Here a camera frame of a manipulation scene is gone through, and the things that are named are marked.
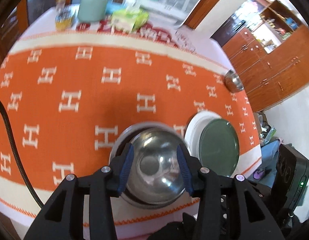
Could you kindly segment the green plate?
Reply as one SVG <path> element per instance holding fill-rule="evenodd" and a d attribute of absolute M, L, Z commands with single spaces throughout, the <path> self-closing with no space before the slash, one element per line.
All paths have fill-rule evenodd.
<path fill-rule="evenodd" d="M 237 167 L 240 146 L 237 133 L 229 121 L 209 122 L 199 139 L 199 160 L 218 175 L 230 177 Z"/>

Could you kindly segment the dark steel bowl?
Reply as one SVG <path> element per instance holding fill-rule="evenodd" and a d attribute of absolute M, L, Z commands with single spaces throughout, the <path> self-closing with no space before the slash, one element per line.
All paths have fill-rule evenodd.
<path fill-rule="evenodd" d="M 244 86 L 239 75 L 233 70 L 229 70 L 225 74 L 224 84 L 231 93 L 238 93 L 244 90 Z"/>

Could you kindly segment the large white plate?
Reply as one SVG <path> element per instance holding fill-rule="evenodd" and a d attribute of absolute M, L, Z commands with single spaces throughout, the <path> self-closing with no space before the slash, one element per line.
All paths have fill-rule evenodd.
<path fill-rule="evenodd" d="M 199 157 L 199 141 L 205 127 L 213 120 L 220 119 L 221 116 L 213 111 L 200 111 L 190 120 L 184 140 L 189 148 L 190 155 L 200 159 Z"/>

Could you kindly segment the blue sofa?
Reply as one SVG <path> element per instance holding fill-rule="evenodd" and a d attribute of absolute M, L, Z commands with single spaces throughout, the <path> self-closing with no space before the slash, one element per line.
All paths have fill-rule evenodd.
<path fill-rule="evenodd" d="M 262 163 L 253 172 L 252 180 L 272 188 L 276 176 L 276 163 L 278 161 L 281 140 L 276 139 L 261 148 Z"/>

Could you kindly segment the orange H pattern cloth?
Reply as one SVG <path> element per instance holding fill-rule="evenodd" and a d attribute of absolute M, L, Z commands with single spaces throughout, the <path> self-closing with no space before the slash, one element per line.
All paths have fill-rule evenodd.
<path fill-rule="evenodd" d="M 237 132 L 237 173 L 261 164 L 253 111 L 231 93 L 231 68 L 211 40 L 192 52 L 146 38 L 69 31 L 29 36 L 0 69 L 0 101 L 31 185 L 46 201 L 67 174 L 86 176 L 109 161 L 129 126 L 159 121 L 184 134 L 190 118 L 210 110 Z"/>

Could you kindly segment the red white table mat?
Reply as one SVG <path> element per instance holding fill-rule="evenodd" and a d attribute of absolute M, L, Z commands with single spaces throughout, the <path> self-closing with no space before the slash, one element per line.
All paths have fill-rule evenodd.
<path fill-rule="evenodd" d="M 75 24 L 74 29 L 79 32 L 92 31 L 96 33 L 129 35 L 151 40 L 153 42 L 167 44 L 182 50 L 191 51 L 192 53 L 196 51 L 195 46 L 192 44 L 186 33 L 183 33 L 178 29 L 162 27 L 151 21 L 147 21 L 140 28 L 133 31 L 127 31 L 112 26 L 109 18 L 101 20 L 97 23 L 78 22 Z"/>

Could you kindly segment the green tissue pack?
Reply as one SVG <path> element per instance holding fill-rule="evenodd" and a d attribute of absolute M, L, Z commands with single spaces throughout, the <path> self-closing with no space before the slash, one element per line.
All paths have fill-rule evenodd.
<path fill-rule="evenodd" d="M 112 13 L 111 26 L 130 33 L 142 27 L 148 19 L 149 13 L 142 9 L 121 9 Z"/>

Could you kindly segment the mint green canister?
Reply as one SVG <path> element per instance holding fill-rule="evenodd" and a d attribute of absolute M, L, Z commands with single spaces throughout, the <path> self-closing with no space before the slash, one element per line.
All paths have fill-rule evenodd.
<path fill-rule="evenodd" d="M 81 0 L 78 20 L 84 23 L 99 22 L 105 18 L 108 0 Z"/>

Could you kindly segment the small glass jar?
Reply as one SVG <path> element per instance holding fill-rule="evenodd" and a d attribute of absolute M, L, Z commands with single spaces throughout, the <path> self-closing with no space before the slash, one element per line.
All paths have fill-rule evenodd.
<path fill-rule="evenodd" d="M 60 12 L 64 9 L 66 0 L 56 0 L 56 11 Z"/>

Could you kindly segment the wooden wall cabinet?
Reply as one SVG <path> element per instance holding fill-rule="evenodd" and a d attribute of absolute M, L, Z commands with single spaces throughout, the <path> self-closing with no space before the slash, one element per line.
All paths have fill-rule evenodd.
<path fill-rule="evenodd" d="M 223 46 L 255 112 L 309 84 L 309 28 L 278 0 L 259 15 L 255 31 L 244 27 Z"/>

